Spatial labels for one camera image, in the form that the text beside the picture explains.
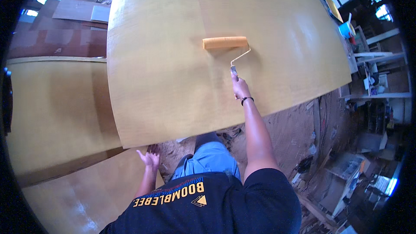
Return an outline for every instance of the paint roller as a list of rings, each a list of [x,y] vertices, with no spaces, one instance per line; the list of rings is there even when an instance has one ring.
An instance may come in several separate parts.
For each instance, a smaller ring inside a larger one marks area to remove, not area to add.
[[[232,64],[235,60],[242,57],[251,51],[246,37],[214,37],[202,39],[202,47],[204,49],[224,48],[224,47],[245,47],[248,46],[248,51],[231,61],[231,72],[237,76],[236,66]]]

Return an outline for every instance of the black bracelet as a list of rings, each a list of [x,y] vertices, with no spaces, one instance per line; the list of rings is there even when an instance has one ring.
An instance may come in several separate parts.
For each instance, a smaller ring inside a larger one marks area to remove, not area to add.
[[[253,99],[252,97],[244,97],[244,98],[242,98],[242,101],[241,101],[241,105],[242,105],[242,106],[244,106],[244,105],[243,105],[243,103],[244,103],[244,101],[245,101],[246,99],[248,99],[248,98],[252,99],[252,100],[253,100],[253,102],[254,102],[254,99]]]

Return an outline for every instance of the blue container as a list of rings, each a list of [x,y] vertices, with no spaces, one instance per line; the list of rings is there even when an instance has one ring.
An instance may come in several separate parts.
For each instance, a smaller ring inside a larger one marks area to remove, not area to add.
[[[350,38],[350,37],[351,37],[351,36],[349,35],[350,33],[351,33],[352,35],[354,35],[354,34],[355,34],[355,31],[352,31],[352,29],[351,29],[350,22],[345,22],[344,24],[340,25],[340,26],[338,27],[338,29],[340,30],[341,35],[342,35],[343,37],[345,37],[345,38]]]

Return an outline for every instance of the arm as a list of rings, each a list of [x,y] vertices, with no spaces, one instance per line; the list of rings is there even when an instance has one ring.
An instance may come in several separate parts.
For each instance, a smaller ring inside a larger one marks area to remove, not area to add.
[[[144,170],[143,180],[134,196],[134,198],[140,197],[142,195],[148,194],[154,189],[156,189],[156,175],[159,168],[159,159],[160,154],[155,152],[154,149],[150,148],[143,155],[139,150],[136,150],[140,155],[140,158],[143,160],[146,168]]]
[[[232,89],[237,99],[251,97],[247,83],[231,73]],[[245,137],[247,140],[247,168],[244,180],[253,172],[263,168],[279,169],[276,162],[270,134],[257,110],[253,100],[247,98],[244,101]]]

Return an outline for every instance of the black t-shirt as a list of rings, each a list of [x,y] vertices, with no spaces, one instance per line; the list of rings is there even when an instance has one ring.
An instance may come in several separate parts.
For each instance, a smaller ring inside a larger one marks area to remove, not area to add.
[[[101,233],[298,233],[299,200],[283,173],[265,168],[244,183],[218,172],[170,181]]]

